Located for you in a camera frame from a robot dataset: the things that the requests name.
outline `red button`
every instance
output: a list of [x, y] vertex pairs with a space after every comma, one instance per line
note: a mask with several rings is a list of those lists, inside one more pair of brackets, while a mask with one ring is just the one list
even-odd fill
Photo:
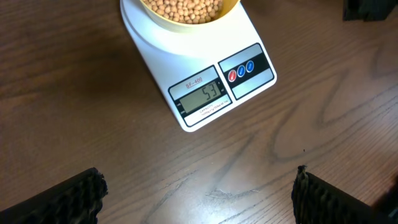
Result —
[[235, 70], [231, 70], [229, 72], [229, 74], [228, 74], [228, 80], [230, 82], [233, 82], [233, 81], [235, 81], [235, 79], [236, 79], [236, 71]]

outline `button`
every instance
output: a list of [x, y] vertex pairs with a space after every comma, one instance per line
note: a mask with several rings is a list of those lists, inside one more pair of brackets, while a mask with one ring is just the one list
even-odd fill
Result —
[[239, 66], [238, 68], [238, 77], [241, 78], [244, 76], [246, 70], [244, 69], [244, 65]]
[[254, 70], [254, 62], [253, 61], [248, 61], [246, 64], [246, 71], [249, 73], [253, 72]]
[[228, 74], [228, 80], [229, 80], [230, 82], [233, 82], [233, 81], [235, 81], [235, 79], [236, 79], [236, 71], [232, 69], [232, 70], [229, 72], [229, 74]]

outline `black object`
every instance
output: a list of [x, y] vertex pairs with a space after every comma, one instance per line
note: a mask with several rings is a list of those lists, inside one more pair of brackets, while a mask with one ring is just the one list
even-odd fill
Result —
[[397, 224], [386, 214], [326, 183], [299, 166], [292, 191], [297, 224]]
[[345, 0], [343, 20], [381, 21], [387, 18], [398, 0]]
[[104, 176], [91, 168], [0, 212], [0, 223], [97, 223], [106, 194]]
[[398, 177], [396, 184], [373, 207], [398, 222]]

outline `scale platform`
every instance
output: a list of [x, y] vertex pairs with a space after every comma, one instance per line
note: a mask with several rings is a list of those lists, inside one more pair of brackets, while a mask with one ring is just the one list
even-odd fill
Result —
[[121, 0], [123, 21], [183, 130], [192, 132], [275, 84], [277, 75], [239, 3], [209, 32], [158, 26], [139, 0]]

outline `wooden table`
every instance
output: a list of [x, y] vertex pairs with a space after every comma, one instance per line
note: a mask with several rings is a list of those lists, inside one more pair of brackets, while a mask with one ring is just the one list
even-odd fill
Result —
[[243, 4], [278, 81], [186, 133], [119, 1], [1, 1], [0, 210], [90, 167], [109, 187], [100, 223], [293, 223], [301, 164], [373, 204], [398, 175], [398, 10]]

